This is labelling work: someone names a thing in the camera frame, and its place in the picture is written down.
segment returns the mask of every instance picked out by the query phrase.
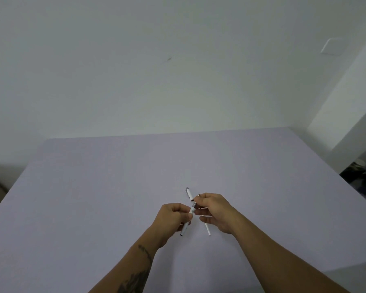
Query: lavender table surface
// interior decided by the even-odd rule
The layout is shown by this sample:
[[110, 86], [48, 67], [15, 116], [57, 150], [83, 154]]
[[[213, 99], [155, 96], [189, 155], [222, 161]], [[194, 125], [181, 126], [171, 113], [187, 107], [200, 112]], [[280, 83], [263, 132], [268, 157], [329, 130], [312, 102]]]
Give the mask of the lavender table surface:
[[[366, 262], [366, 201], [287, 128], [50, 139], [0, 204], [0, 292], [87, 292], [161, 204], [223, 194], [320, 270]], [[145, 292], [258, 285], [234, 238], [197, 217]]]

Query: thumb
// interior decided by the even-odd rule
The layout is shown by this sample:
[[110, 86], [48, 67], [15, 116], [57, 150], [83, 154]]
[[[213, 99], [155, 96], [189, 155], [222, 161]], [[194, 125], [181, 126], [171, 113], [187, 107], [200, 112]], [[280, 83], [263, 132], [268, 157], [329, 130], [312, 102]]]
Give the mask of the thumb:
[[180, 213], [180, 222], [186, 223], [191, 221], [192, 219], [192, 214], [190, 213]]
[[194, 197], [194, 201], [201, 207], [209, 207], [209, 199], [203, 197]]

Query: right hand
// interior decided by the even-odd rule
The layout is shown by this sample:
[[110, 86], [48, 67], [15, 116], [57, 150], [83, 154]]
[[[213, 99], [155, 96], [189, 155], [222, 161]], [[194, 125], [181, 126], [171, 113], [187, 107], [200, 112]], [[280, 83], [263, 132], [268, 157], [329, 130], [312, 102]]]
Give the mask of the right hand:
[[195, 210], [195, 215], [201, 215], [200, 221], [213, 224], [222, 232], [233, 233], [233, 223], [242, 215], [221, 194], [201, 193], [194, 201], [197, 208], [206, 207]]

